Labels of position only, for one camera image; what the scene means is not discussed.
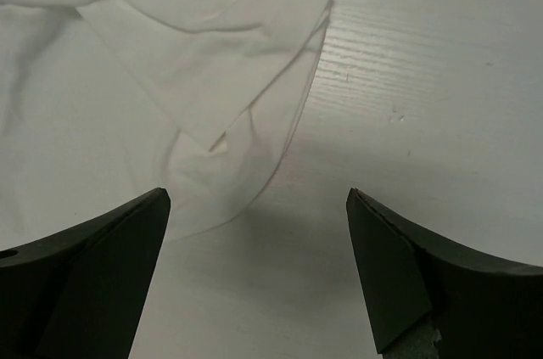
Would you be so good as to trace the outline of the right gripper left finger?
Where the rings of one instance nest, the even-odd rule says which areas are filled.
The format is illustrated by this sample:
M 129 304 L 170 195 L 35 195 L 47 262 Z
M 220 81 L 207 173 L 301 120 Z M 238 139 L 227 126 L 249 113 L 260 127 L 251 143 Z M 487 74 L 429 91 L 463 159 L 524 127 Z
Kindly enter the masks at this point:
M 1 253 L 3 358 L 127 358 L 171 210 L 155 188 Z

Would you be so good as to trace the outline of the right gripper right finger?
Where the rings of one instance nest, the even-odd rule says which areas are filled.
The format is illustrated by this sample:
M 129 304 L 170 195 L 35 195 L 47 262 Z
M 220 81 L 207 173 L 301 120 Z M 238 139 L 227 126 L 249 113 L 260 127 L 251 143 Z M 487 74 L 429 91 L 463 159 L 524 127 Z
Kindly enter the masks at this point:
M 351 243 L 384 358 L 539 358 L 542 270 L 459 244 L 349 191 Z

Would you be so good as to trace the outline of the white cartoon-print t-shirt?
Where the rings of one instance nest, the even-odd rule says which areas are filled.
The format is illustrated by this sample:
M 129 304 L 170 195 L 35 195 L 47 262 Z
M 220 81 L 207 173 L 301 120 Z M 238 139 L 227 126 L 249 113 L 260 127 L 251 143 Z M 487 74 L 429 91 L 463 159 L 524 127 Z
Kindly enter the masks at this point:
M 1 245 L 156 187 L 168 238 L 270 181 L 333 0 L 1 0 Z

